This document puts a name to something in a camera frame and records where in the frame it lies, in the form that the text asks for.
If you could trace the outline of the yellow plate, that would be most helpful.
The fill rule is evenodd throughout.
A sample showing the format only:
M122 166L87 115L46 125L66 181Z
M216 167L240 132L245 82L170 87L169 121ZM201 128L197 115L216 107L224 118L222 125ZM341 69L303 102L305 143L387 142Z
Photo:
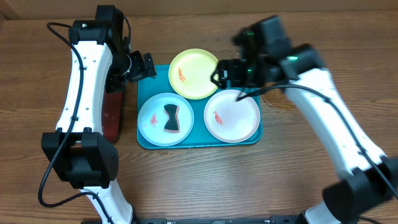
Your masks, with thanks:
M184 98L204 99L218 89L210 79L217 64L218 59L206 50L184 50L170 63L170 85L176 93Z

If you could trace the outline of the pink plate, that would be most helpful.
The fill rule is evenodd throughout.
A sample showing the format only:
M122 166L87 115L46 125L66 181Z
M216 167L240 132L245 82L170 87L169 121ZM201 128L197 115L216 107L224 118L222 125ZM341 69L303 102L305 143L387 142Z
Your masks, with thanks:
M209 132L227 143L249 139L257 131L261 113L251 98L238 101L239 90L223 90L213 95L204 109L204 122Z

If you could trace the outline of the light blue plate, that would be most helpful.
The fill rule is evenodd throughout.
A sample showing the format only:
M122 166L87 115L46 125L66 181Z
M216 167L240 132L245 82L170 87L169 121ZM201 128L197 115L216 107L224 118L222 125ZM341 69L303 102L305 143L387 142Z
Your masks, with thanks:
M178 112L179 133L164 131L164 126L169 118L164 110L164 106L167 104L174 104L180 108ZM144 134L147 135L149 141L158 146L173 146L185 139L193 129L190 124L193 121L193 109L180 95L172 98L170 93L158 94L149 99L142 109L144 110L143 120L150 124L150 127L144 130Z

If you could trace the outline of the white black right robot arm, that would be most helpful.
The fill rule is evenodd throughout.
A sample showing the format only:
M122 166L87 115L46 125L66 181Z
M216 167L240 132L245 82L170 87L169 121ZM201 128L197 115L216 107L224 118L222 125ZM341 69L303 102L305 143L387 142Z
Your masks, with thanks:
M245 89L245 98L279 89L300 110L327 150L339 182L292 223L357 223L363 213L397 197L397 160L361 129L332 75L310 44L293 46L277 16L233 37L239 59L221 60L210 80L218 88Z

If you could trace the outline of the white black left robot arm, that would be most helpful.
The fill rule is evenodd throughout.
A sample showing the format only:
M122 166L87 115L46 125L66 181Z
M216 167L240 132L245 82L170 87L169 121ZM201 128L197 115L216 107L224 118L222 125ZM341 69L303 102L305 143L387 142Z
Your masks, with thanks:
M131 36L123 34L127 27L127 17L114 5L99 5L93 20L68 26L64 42L72 51L72 69L67 97L55 131L41 139L48 171L88 197L101 223L135 220L116 180L118 151L103 133L104 100L123 94L128 83L157 74L151 54L131 50Z

